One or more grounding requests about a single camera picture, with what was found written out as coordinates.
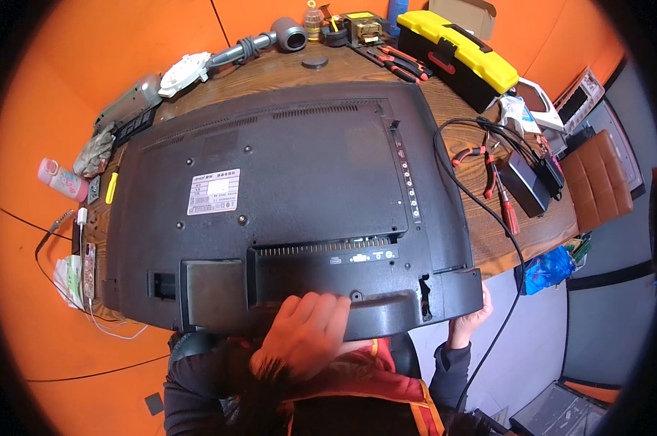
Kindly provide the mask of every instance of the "black toolbox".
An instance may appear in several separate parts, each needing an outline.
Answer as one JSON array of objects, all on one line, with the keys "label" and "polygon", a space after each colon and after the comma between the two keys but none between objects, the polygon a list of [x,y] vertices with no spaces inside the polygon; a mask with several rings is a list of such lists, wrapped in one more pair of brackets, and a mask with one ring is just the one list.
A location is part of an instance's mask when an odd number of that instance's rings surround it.
[{"label": "black toolbox", "polygon": [[431,11],[399,15],[399,50],[423,61],[479,114],[519,81],[486,43]]}]

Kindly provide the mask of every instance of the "wood grain surface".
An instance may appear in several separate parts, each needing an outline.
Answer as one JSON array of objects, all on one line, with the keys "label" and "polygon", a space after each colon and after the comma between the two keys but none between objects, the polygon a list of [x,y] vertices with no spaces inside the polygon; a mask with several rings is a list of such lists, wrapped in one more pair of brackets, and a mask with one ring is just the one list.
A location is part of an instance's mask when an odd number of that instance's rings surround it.
[{"label": "wood grain surface", "polygon": [[[310,70],[301,65],[305,58],[328,57],[328,65],[320,70]],[[266,50],[261,57],[248,61],[246,65],[226,65],[205,83],[176,95],[159,107],[155,124],[177,117],[195,109],[215,104],[230,98],[245,96],[256,92],[270,91],[289,86],[318,84],[327,82],[358,81],[398,81],[389,71],[359,56],[348,48],[327,48],[323,45],[308,45],[297,53],[281,53]],[[478,115],[457,94],[438,78],[432,77],[420,85],[437,124],[456,117],[476,118]],[[488,109],[484,117],[498,121],[498,105]],[[484,133],[475,126],[456,125],[443,131],[443,139],[450,156],[470,146],[480,146]],[[526,135],[532,145],[533,135]],[[111,160],[106,172],[102,174],[100,198],[89,209],[89,223],[84,228],[84,242],[97,246],[96,254],[96,293],[100,292],[99,278],[105,277],[106,233],[110,206],[105,204],[105,192],[111,173],[115,167],[121,147]],[[496,159],[504,158],[507,151],[499,146]],[[455,175],[473,194],[477,195],[496,213],[500,213],[497,192],[493,198],[484,199],[486,172],[482,158],[470,157],[455,169]],[[481,269],[484,277],[497,275],[519,265],[519,258],[512,242],[506,237],[502,227],[472,199],[462,193],[463,207],[469,222],[471,246],[475,266]],[[568,188],[563,188],[563,198],[551,200],[546,214],[539,218],[528,218],[522,208],[512,201],[519,222],[519,236],[516,238],[525,259],[552,250],[577,234],[577,221]],[[116,316],[111,310],[96,305],[101,316]]]}]

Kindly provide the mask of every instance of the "black sleeve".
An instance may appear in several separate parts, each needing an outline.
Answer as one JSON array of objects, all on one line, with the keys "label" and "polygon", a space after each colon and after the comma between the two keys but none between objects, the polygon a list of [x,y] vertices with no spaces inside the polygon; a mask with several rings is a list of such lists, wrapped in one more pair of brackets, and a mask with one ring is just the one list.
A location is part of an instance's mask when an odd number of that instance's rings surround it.
[{"label": "black sleeve", "polygon": [[471,361],[471,343],[460,350],[447,350],[447,343],[435,350],[435,375],[430,382],[430,396],[442,413],[446,408],[455,409],[468,377]]},{"label": "black sleeve", "polygon": [[237,394],[252,350],[224,343],[171,365],[164,383],[164,429],[168,436],[224,434],[220,398]]}]

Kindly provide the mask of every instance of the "toolbox handle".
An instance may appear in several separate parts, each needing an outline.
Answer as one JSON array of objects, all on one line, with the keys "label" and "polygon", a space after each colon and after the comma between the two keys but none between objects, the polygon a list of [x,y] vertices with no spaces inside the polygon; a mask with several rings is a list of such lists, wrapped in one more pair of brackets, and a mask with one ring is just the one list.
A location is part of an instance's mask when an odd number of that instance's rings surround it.
[{"label": "toolbox handle", "polygon": [[447,27],[449,29],[454,29],[464,35],[466,38],[470,39],[474,44],[478,46],[478,48],[481,50],[482,53],[489,53],[492,52],[493,49],[488,46],[488,44],[484,43],[480,39],[476,38],[474,35],[471,33],[467,32],[464,30],[460,25],[458,24],[442,24],[442,27]]}]

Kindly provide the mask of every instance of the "product label sticker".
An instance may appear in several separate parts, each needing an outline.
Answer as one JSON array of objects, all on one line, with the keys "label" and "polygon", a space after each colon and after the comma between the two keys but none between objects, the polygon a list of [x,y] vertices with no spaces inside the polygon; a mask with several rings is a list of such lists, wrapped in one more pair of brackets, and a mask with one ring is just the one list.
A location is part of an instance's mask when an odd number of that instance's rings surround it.
[{"label": "product label sticker", "polygon": [[369,17],[374,17],[369,12],[358,12],[358,13],[352,13],[347,15],[348,18],[369,18]]},{"label": "product label sticker", "polygon": [[188,215],[236,211],[241,170],[226,170],[193,177]]}]

